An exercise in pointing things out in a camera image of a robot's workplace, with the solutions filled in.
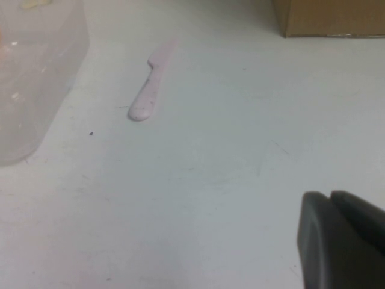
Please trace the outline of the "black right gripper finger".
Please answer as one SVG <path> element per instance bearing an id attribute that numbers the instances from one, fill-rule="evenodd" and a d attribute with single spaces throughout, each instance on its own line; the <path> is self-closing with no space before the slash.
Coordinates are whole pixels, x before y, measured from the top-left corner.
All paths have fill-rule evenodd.
<path id="1" fill-rule="evenodd" d="M 297 246 L 305 288 L 384 288 L 384 210 L 349 192 L 303 195 Z"/>

